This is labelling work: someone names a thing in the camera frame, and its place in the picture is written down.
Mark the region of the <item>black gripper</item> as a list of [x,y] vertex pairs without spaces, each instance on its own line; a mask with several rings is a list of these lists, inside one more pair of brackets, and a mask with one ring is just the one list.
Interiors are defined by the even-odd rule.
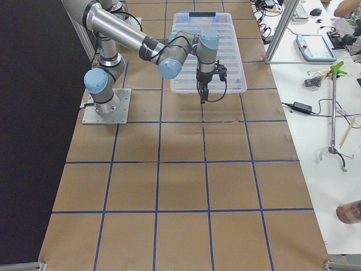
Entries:
[[212,81],[212,72],[196,71],[197,89],[199,90],[200,104],[208,100],[209,90],[208,83]]

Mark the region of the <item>person forearm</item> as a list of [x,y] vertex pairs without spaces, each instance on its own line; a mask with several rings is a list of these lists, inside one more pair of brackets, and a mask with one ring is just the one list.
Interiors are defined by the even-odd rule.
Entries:
[[335,9],[333,15],[342,18],[352,13],[360,5],[360,0],[344,0]]

